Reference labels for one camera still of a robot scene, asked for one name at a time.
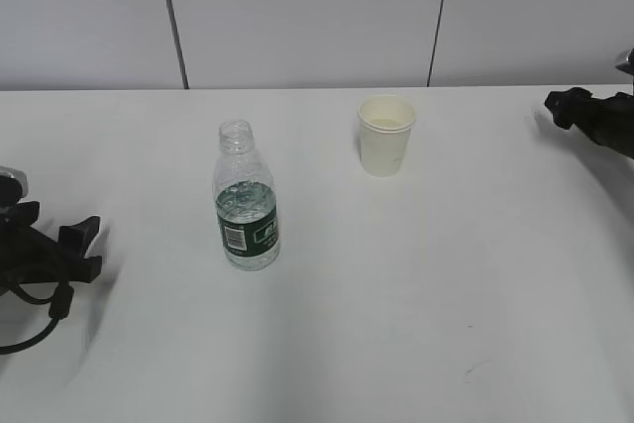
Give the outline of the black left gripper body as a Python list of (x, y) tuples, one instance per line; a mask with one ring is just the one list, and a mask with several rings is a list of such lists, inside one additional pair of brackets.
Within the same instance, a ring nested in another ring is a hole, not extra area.
[(21, 202), (17, 189), (1, 190), (1, 295), (33, 297), (24, 284), (55, 284), (52, 297), (61, 289), (47, 237), (33, 228), (39, 215), (39, 202)]

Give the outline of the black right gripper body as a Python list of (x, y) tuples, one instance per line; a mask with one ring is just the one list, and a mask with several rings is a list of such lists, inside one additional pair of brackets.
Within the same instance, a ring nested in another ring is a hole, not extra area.
[(597, 145), (633, 159), (633, 96), (594, 98), (585, 134)]

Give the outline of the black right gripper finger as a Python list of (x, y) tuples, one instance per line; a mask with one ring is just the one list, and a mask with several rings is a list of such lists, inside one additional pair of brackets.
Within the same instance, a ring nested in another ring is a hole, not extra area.
[(544, 106), (551, 113), (552, 120), (561, 129), (576, 126), (580, 130), (588, 127), (601, 110), (602, 102), (592, 93), (580, 87), (566, 91), (551, 91)]

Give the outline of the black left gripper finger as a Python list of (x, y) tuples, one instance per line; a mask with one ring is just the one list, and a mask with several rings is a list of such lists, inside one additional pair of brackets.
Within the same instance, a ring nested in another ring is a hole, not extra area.
[(100, 232), (100, 217), (90, 216), (74, 225), (60, 226), (58, 244), (79, 257), (84, 257)]
[(103, 258), (101, 256), (70, 257), (64, 258), (62, 263), (68, 281), (91, 283), (102, 272)]

